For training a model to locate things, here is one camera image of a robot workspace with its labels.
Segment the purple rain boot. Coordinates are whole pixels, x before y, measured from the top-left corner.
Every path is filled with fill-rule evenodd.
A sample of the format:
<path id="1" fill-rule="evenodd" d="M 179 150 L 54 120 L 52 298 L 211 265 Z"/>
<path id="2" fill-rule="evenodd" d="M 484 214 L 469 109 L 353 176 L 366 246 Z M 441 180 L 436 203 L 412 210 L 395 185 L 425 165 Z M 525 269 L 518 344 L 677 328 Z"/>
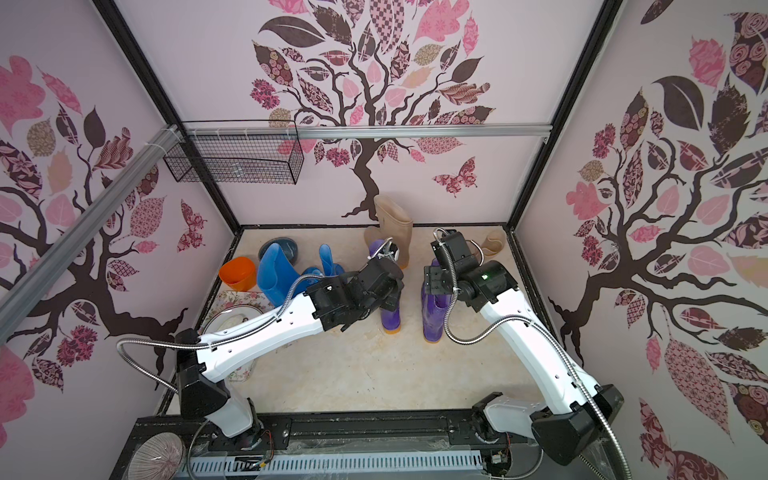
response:
<path id="1" fill-rule="evenodd" d="M 444 319 L 451 303 L 450 295 L 432 295 L 421 287 L 421 317 L 423 336 L 429 343 L 437 343 L 444 332 Z"/>
<path id="2" fill-rule="evenodd" d="M 382 245 L 382 239 L 374 240 L 369 246 L 369 254 L 373 255 Z M 394 311 L 380 309 L 381 325 L 387 334 L 395 334 L 400 331 L 401 317 L 400 309 L 396 307 Z"/>

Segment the beige rain boot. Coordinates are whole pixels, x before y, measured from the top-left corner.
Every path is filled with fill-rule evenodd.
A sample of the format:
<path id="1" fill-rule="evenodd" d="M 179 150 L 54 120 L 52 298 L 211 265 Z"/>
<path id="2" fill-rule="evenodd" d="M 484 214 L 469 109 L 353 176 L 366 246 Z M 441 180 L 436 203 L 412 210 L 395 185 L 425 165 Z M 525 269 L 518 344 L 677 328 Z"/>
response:
<path id="1" fill-rule="evenodd" d="M 505 232 L 501 229 L 494 229 L 480 243 L 480 251 L 486 259 L 493 258 L 504 250 L 506 242 Z"/>
<path id="2" fill-rule="evenodd" d="M 410 244 L 413 233 L 413 219 L 403 207 L 385 195 L 374 197 L 376 218 L 378 227 L 367 227 L 363 238 L 367 247 L 371 247 L 376 241 L 386 240 L 391 237 L 398 248 L 396 263 L 401 269 L 405 269 L 410 261 Z"/>

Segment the blue rain boot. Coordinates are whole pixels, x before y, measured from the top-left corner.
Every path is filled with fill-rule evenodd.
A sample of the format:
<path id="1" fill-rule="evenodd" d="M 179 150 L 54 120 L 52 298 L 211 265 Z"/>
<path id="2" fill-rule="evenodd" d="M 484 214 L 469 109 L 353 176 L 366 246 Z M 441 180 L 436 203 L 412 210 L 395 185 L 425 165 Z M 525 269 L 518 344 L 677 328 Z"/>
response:
<path id="1" fill-rule="evenodd" d="M 299 276 L 280 247 L 273 245 L 259 262 L 257 286 L 274 307 L 279 307 L 286 301 L 290 287 Z"/>
<path id="2" fill-rule="evenodd" d="M 326 277 L 342 275 L 345 269 L 335 262 L 332 249 L 328 244 L 322 244 L 318 249 L 322 272 Z"/>

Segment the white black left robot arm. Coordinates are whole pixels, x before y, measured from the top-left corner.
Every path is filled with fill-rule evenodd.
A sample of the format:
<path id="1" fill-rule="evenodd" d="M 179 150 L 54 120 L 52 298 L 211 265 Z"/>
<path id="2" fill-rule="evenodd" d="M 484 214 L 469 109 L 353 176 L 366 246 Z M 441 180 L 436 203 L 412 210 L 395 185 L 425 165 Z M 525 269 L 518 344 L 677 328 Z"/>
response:
<path id="1" fill-rule="evenodd" d="M 397 308 L 404 274 L 400 251 L 389 237 L 358 271 L 336 276 L 303 275 L 314 284 L 283 305 L 230 329 L 198 336 L 177 361 L 180 414 L 204 419 L 234 438 L 263 429 L 249 399 L 229 385 L 229 375 L 243 365 L 293 341 L 322 332 L 345 331 L 378 309 Z"/>

